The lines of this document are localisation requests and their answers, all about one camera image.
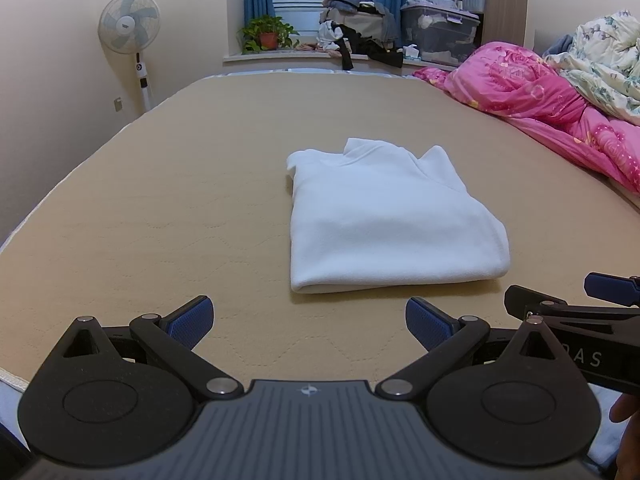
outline wooden panel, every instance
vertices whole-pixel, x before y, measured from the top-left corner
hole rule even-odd
[[[482,44],[507,41],[524,45],[527,0],[486,0]]]

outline human hand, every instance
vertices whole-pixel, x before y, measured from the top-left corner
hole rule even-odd
[[[640,480],[640,397],[622,394],[609,410],[611,422],[631,417],[620,441],[616,480]]]

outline fan pole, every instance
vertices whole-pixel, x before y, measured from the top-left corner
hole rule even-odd
[[[140,81],[140,91],[142,92],[142,103],[145,113],[151,110],[151,97],[149,95],[149,81],[146,78],[145,61],[142,59],[142,52],[136,52],[136,75]]]

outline floral blanket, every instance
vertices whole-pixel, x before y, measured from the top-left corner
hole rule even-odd
[[[640,127],[604,116],[534,52],[489,43],[449,74],[423,68],[414,76],[502,117],[574,164],[640,192]]]
[[[546,63],[607,114],[640,126],[640,22],[628,10],[578,27],[568,52]]]

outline window sill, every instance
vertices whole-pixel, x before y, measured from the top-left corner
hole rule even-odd
[[[257,54],[235,54],[233,56],[225,56],[222,59],[223,63],[235,63],[241,61],[256,61],[265,59],[335,59],[329,56],[325,52],[314,52],[308,50],[273,50],[270,52],[259,52]],[[351,54],[351,59],[356,60],[369,60],[369,57],[364,54]],[[438,63],[432,63],[429,61],[405,59],[405,65],[410,66],[429,66],[432,68],[439,68],[446,72],[455,70],[454,66],[440,65]]]

